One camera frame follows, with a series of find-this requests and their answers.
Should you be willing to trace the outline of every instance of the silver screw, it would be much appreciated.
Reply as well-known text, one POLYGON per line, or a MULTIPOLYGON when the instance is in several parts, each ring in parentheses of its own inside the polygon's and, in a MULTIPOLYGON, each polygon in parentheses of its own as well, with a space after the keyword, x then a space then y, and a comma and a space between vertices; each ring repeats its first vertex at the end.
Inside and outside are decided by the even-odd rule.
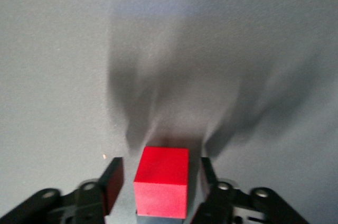
POLYGON ((257 190, 256 195, 262 198, 267 198, 269 196, 269 194, 264 190, 257 190))
POLYGON ((44 195, 42 195, 42 198, 47 199, 55 195, 55 191, 49 191, 46 192, 44 195))
POLYGON ((94 187, 95 187, 95 184, 94 184, 94 183, 88 183, 87 185, 85 185, 85 186, 83 187, 83 189, 84 189, 85 191, 89 191, 89 190, 93 189, 94 187))
POLYGON ((226 183, 219 183, 218 188, 226 191, 229 189, 229 186, 226 183))

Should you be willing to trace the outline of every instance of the cube front face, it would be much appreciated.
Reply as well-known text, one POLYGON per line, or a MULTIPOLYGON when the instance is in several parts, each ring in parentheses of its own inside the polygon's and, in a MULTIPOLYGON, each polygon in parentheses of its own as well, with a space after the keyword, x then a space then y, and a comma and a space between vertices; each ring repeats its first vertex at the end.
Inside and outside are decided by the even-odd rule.
POLYGON ((186 218, 189 152, 145 147, 134 180, 137 214, 186 218))

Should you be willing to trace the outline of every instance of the gray background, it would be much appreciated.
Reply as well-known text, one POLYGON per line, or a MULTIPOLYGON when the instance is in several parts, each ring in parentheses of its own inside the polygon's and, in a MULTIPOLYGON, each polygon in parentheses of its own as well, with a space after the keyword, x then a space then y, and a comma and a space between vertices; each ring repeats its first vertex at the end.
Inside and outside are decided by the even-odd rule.
POLYGON ((148 144, 189 147, 192 181, 207 155, 243 191, 268 186, 335 223, 337 3, 0 0, 0 215, 123 156, 107 220, 135 223, 148 144))

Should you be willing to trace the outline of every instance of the gray tabletop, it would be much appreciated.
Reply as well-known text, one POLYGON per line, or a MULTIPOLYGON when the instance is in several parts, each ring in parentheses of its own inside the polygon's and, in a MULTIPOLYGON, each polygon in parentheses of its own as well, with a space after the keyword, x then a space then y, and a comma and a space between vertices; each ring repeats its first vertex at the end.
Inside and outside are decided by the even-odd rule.
POLYGON ((0 215, 123 156, 107 222, 136 223, 148 144, 191 150, 189 218, 203 155, 243 191, 270 187, 310 223, 335 223, 337 4, 0 0, 0 215))

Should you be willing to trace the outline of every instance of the red cube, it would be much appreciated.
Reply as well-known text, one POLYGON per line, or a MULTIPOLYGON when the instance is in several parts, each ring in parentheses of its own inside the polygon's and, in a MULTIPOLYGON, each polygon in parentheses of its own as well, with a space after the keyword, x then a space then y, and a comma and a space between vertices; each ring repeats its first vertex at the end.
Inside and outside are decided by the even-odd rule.
POLYGON ((189 151, 144 148, 134 179, 137 214, 186 218, 189 151))

